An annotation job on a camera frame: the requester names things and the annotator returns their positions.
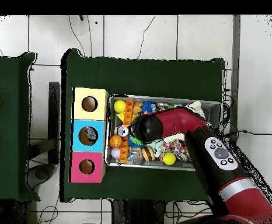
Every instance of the table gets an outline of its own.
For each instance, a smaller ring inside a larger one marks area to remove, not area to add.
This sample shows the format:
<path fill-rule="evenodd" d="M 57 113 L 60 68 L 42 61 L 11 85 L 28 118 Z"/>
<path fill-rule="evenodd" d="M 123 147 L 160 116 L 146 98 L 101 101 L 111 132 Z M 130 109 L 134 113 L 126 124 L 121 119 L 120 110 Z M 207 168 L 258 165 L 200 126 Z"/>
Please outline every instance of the table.
<path fill-rule="evenodd" d="M 69 183 L 71 93 L 73 87 L 85 87 L 106 89 L 110 94 L 221 102 L 224 60 L 83 58 L 77 49 L 69 49 L 61 62 L 61 201 L 208 199 L 193 171 L 107 166 L 100 184 Z"/>

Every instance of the yellow ball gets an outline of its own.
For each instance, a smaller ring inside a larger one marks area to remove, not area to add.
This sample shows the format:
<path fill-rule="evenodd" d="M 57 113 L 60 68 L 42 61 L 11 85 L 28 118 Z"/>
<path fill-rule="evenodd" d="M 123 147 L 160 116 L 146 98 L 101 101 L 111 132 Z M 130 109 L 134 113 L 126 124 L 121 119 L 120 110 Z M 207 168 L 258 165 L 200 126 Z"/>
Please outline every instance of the yellow ball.
<path fill-rule="evenodd" d="M 174 162 L 176 162 L 176 156 L 171 152 L 166 152 L 163 156 L 163 162 L 166 165 L 171 166 L 172 164 L 174 164 Z"/>
<path fill-rule="evenodd" d="M 125 112 L 125 102 L 123 100 L 117 100 L 117 101 L 115 101 L 114 109 L 118 113 Z"/>

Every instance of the small ball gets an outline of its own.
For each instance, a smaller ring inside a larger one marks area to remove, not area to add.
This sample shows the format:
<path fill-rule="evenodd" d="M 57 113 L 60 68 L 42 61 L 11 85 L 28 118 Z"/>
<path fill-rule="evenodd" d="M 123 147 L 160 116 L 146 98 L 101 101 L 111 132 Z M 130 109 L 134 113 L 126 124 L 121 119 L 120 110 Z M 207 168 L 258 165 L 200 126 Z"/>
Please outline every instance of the small ball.
<path fill-rule="evenodd" d="M 176 156 L 173 153 L 166 152 L 163 157 L 163 162 L 166 165 L 171 166 L 172 164 L 174 164 L 174 162 L 176 162 Z"/>
<path fill-rule="evenodd" d="M 123 142 L 121 136 L 114 135 L 111 137 L 109 144 L 112 148 L 118 148 L 120 147 L 121 143 Z"/>
<path fill-rule="evenodd" d="M 117 100 L 114 104 L 114 109 L 117 113 L 125 112 L 125 102 L 123 100 Z"/>
<path fill-rule="evenodd" d="M 119 148 L 113 148 L 111 150 L 111 156 L 115 159 L 118 159 L 120 157 L 120 149 Z"/>

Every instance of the round hole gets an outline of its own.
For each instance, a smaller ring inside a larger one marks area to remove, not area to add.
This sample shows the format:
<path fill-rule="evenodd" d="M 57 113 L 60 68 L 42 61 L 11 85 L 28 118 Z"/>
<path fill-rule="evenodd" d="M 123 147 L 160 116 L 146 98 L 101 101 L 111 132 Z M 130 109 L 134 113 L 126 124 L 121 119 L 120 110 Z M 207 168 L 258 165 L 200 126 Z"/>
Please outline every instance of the round hole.
<path fill-rule="evenodd" d="M 91 174 L 95 169 L 95 164 L 92 162 L 92 160 L 83 160 L 79 164 L 79 169 L 81 173 Z"/>
<path fill-rule="evenodd" d="M 82 100 L 82 108 L 84 111 L 88 111 L 89 113 L 95 111 L 97 109 L 97 100 L 92 96 L 85 97 Z"/>
<path fill-rule="evenodd" d="M 92 146 L 96 143 L 98 134 L 96 129 L 90 126 L 83 127 L 79 132 L 79 140 L 82 144 Z"/>

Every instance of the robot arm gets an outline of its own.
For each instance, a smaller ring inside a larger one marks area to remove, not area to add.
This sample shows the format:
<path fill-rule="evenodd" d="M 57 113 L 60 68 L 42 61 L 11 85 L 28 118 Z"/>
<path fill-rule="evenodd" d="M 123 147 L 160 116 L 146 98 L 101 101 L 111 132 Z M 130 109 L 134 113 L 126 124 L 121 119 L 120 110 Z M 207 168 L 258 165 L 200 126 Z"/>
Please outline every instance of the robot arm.
<path fill-rule="evenodd" d="M 181 132 L 215 211 L 243 224 L 272 224 L 272 205 L 198 114 L 177 107 L 142 115 L 130 126 L 130 133 L 143 143 Z"/>

